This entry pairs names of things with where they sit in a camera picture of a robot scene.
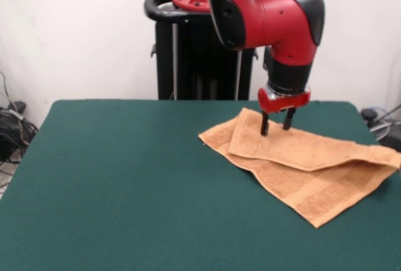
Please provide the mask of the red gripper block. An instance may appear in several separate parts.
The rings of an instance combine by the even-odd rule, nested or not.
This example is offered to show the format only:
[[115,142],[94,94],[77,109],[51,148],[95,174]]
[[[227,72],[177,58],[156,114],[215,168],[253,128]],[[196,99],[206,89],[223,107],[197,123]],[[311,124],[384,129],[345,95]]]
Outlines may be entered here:
[[262,110],[261,135],[266,136],[269,130],[269,115],[288,110],[283,123],[283,129],[289,130],[296,109],[309,103],[311,90],[307,88],[301,93],[288,95],[276,93],[269,87],[260,88],[258,102]]

